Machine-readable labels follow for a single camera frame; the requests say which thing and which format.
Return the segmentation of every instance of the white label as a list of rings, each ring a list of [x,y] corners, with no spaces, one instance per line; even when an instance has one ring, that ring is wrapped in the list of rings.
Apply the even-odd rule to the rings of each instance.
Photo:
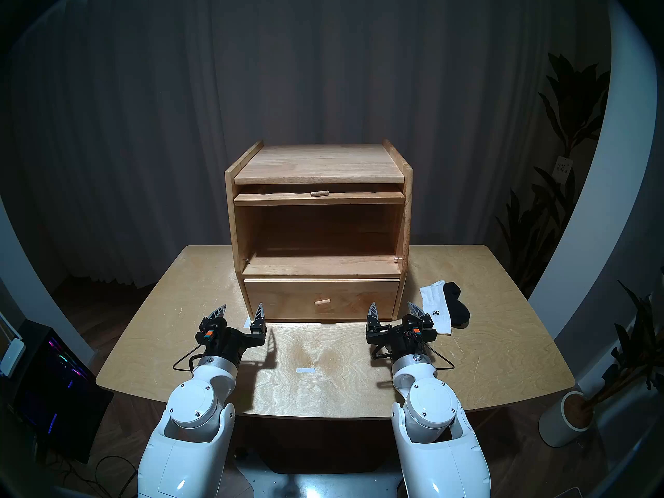
[[[556,167],[553,168],[553,179],[558,183],[567,182],[567,176],[570,174],[572,168],[572,159],[566,159],[565,157],[558,157],[556,162]]]

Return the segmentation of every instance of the white pot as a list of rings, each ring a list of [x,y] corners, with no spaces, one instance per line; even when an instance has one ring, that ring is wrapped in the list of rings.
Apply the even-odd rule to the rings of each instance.
[[[569,441],[577,438],[590,428],[590,425],[585,428],[572,426],[565,417],[565,400],[572,395],[583,396],[583,393],[579,391],[569,391],[562,397],[562,399],[556,402],[553,407],[544,411],[540,417],[539,430],[542,440],[554,448],[567,444]]]

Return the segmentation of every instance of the gray curtain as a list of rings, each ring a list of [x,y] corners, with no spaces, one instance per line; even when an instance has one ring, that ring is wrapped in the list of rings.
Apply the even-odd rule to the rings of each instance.
[[[142,286],[229,244],[223,171],[258,139],[387,137],[414,169],[413,243],[495,249],[510,187],[558,154],[537,92],[547,52],[574,53],[576,1],[62,0],[3,98],[76,276]]]

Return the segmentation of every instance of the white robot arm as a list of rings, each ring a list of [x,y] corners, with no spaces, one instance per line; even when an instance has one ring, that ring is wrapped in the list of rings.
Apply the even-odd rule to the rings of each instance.
[[[249,334],[226,326],[220,307],[196,334],[205,353],[189,360],[192,378],[175,388],[138,467],[140,498],[207,498],[217,495],[235,423],[224,402],[235,389],[242,354],[265,343],[265,315],[258,306]],[[200,358],[196,368],[193,360]]]
[[[374,358],[392,359],[392,383],[405,399],[392,404],[401,469],[409,498],[489,498],[489,467],[454,391],[422,353],[438,335],[431,317],[412,303],[402,324],[382,326],[375,303],[369,309],[366,341]],[[378,355],[387,347],[388,353]],[[449,428],[452,439],[435,442]]]

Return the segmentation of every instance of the wooden shelf unit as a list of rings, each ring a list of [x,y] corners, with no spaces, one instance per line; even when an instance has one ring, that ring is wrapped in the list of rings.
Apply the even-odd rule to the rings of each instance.
[[[264,146],[226,170],[244,301],[271,320],[396,319],[410,244],[412,169],[383,144]]]

